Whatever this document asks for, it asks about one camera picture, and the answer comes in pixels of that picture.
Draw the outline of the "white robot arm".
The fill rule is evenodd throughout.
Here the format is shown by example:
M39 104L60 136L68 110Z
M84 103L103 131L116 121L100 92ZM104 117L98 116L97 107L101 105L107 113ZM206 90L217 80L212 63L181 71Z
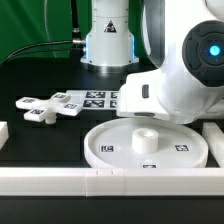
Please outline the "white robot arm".
M136 63L129 0L91 3L92 29L81 61L103 72ZM118 116L186 124L224 98L224 22L205 0L143 0L141 32L155 69L127 76Z

